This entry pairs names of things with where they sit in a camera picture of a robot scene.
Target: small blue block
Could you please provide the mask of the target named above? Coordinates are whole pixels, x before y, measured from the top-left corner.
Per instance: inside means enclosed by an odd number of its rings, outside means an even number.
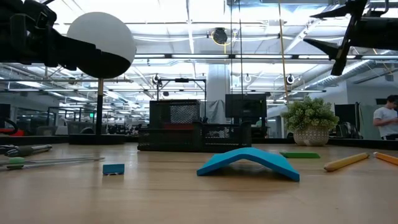
[[[202,168],[197,170],[197,175],[207,175],[209,172],[226,166],[240,159],[258,162],[294,181],[300,181],[300,174],[281,155],[269,153],[253,147],[235,149],[226,153],[214,155]]]
[[[124,174],[124,164],[104,164],[102,166],[102,173],[104,175]]]

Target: yellow pencil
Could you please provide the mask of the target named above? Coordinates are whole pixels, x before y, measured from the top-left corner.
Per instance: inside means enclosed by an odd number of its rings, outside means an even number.
[[[353,155],[353,156],[349,156],[346,158],[342,158],[339,159],[337,161],[333,161],[333,162],[329,162],[327,164],[325,164],[324,169],[331,172],[331,171],[335,171],[337,169],[340,169],[344,166],[348,166],[350,164],[353,164],[355,162],[361,161],[363,159],[366,159],[369,157],[369,154],[364,152],[364,153],[360,153],[357,155]]]
[[[394,156],[389,156],[380,152],[374,152],[374,157],[390,162],[392,164],[398,165],[398,158],[394,157]]]

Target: computer monitor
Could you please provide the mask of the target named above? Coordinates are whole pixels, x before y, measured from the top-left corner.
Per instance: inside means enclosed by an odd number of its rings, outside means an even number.
[[[225,116],[227,118],[261,118],[267,116],[267,96],[263,94],[226,94]]]

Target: blue arch block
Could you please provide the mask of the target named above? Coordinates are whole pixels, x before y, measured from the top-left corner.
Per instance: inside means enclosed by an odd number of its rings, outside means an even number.
[[[213,170],[217,170],[240,159],[258,162],[294,181],[300,181],[300,174],[289,164],[285,157],[253,147],[235,149],[226,153],[214,155],[202,168],[197,170],[197,175],[207,175]]]

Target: green flat block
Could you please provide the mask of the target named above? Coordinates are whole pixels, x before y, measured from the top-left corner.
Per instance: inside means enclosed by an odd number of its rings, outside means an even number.
[[[279,152],[286,158],[318,159],[321,158],[316,152]]]

